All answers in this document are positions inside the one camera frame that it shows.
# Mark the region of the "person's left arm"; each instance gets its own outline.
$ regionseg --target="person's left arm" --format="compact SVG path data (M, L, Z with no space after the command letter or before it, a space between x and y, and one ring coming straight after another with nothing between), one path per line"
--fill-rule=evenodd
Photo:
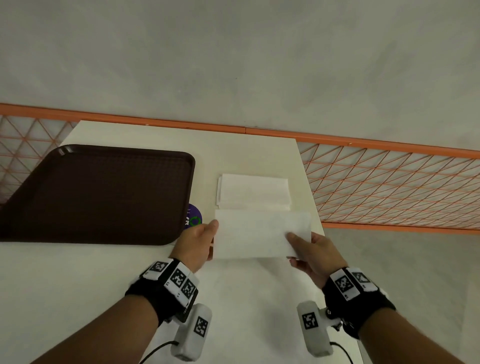
M218 221L213 220L208 225L185 230L170 257L196 272L212 258L211 243L217 229ZM138 364L159 320L171 317L178 309L175 298L167 290L162 291L159 299L165 303L162 313L155 312L146 298L126 295L32 364Z

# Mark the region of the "person's left hand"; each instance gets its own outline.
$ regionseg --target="person's left hand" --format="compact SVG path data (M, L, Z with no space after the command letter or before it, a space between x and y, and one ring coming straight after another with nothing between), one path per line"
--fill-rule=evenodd
M217 220L184 230L173 247L170 258L178 259L195 273L207 260L212 260L212 242L217 230Z

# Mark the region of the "sheet of paper held in hands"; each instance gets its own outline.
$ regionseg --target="sheet of paper held in hands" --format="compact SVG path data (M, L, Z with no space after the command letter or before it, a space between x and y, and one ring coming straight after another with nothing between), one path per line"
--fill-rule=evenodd
M297 256L285 234L312 238L309 212L216 210L215 218L214 259Z
M220 209L290 211L288 179L223 174L218 179L216 204Z

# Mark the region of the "round purple sticker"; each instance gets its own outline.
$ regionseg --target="round purple sticker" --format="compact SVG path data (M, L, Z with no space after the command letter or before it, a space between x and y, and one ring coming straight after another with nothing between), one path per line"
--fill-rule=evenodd
M188 204L188 211L187 211L187 221L185 222L185 229L191 228L192 226L196 226L202 223L202 214L200 213L199 209L197 209L194 205Z

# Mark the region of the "tray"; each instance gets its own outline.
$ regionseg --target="tray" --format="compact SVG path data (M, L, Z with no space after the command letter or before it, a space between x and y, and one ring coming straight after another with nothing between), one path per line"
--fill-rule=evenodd
M185 225L194 168L184 152L61 146L0 210L0 241L171 243Z

